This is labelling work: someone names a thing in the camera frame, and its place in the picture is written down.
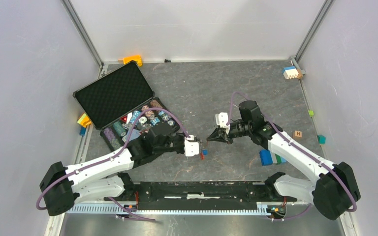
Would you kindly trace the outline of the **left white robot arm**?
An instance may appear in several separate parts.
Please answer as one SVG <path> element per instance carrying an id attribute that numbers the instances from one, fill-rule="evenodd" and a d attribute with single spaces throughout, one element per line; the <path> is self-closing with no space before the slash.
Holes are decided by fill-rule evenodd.
<path id="1" fill-rule="evenodd" d="M 168 124 L 158 124 L 121 148 L 88 162 L 64 166 L 53 163 L 44 175 L 36 208 L 57 216 L 75 204 L 97 198 L 130 200 L 135 187 L 117 174 L 154 161 L 164 153 L 186 157 L 199 155 L 201 140 L 195 135 L 174 132 Z"/>

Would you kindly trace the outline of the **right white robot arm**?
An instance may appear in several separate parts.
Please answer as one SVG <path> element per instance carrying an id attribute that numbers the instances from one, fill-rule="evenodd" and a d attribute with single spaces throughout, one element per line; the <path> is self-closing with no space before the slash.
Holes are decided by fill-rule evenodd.
<path id="1" fill-rule="evenodd" d="M 231 112 L 215 115 L 216 129 L 208 142 L 231 144 L 235 138 L 248 136 L 250 140 L 284 158 L 307 179 L 278 172 L 266 180 L 265 196 L 276 201 L 280 197 L 294 197 L 316 207 L 327 219 L 336 220 L 345 212 L 355 212 L 361 198 L 352 167 L 338 164 L 310 151 L 271 121 L 256 101 L 243 101 L 238 106 L 240 119 L 231 120 Z"/>

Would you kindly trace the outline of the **keyring with blue red tags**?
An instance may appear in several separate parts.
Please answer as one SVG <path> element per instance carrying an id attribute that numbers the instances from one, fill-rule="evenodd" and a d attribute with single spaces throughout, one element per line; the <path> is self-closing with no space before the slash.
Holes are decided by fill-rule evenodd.
<path id="1" fill-rule="evenodd" d="M 207 149 L 202 148 L 202 150 L 200 151 L 200 160 L 204 160 L 204 159 L 205 159 L 205 156 L 206 156 L 207 154 L 208 154 Z"/>

